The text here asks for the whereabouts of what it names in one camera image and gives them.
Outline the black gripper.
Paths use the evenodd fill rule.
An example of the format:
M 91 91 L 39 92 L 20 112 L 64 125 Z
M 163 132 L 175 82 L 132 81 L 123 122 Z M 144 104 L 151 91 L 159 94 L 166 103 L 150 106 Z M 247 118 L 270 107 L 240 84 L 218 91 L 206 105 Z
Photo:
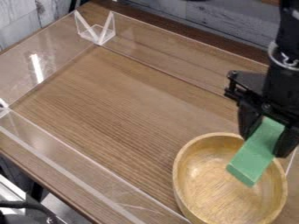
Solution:
M 248 139 L 268 116 L 286 128 L 275 143 L 275 156 L 287 158 L 299 145 L 299 71 L 270 64 L 266 73 L 228 72 L 224 95 L 238 104 L 238 130 Z

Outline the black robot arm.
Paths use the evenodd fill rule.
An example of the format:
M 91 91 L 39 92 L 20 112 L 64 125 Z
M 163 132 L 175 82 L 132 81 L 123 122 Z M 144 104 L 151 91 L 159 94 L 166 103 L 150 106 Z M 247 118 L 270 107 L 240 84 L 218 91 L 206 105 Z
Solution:
M 224 96 L 238 104 L 239 134 L 254 135 L 262 119 L 283 125 L 274 155 L 287 157 L 299 145 L 299 0 L 279 1 L 280 23 L 264 73 L 232 70 Z

